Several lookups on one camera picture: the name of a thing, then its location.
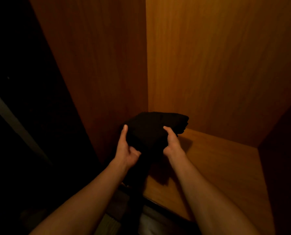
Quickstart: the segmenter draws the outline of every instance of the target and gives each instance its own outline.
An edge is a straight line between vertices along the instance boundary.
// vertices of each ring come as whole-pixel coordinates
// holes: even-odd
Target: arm
[[[189,161],[169,127],[163,153],[174,169],[203,234],[259,234],[245,214]]]
[[[141,154],[133,147],[128,147],[127,131],[128,126],[125,125],[116,156],[107,168],[42,221],[31,235],[91,234],[96,229],[113,193]]]

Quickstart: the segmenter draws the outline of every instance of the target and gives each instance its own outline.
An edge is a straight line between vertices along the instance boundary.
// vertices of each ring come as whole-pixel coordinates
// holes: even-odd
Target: forearm
[[[96,229],[127,169],[113,160],[81,191],[67,200],[31,234],[90,234]]]
[[[184,153],[170,161],[203,234],[258,234],[244,213]]]

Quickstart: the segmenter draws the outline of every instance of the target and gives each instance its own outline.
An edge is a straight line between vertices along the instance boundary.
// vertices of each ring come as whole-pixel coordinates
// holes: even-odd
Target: black cloth
[[[142,185],[151,163],[162,157],[163,149],[168,145],[168,134],[163,126],[171,127],[178,135],[184,132],[188,120],[188,116],[177,113],[142,112],[124,123],[128,125],[128,145],[141,152],[138,162],[124,179],[125,185]]]

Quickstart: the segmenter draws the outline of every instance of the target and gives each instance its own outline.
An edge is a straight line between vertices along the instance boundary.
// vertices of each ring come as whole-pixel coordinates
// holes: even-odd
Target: folded black garment
[[[126,141],[142,154],[136,165],[124,179],[128,186],[142,185],[151,163],[159,160],[168,145],[167,132],[163,126],[171,127],[176,135],[184,132],[189,117],[177,113],[142,112],[124,124],[128,125]]]

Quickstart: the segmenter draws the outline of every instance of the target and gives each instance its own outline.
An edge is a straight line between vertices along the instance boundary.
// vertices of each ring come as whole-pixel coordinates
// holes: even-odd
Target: hand
[[[118,141],[116,155],[114,160],[122,163],[123,166],[128,171],[139,159],[141,152],[137,151],[134,147],[129,147],[126,142],[126,134],[128,131],[128,126],[125,124],[123,130],[120,134],[120,139]]]
[[[168,146],[164,148],[163,154],[168,157],[168,160],[173,166],[172,160],[175,157],[185,156],[186,154],[184,150],[182,149],[182,147],[180,146],[180,142],[176,134],[174,133],[174,131],[170,127],[166,127],[166,126],[164,126],[163,129],[165,129],[168,133],[168,136],[167,136]]]

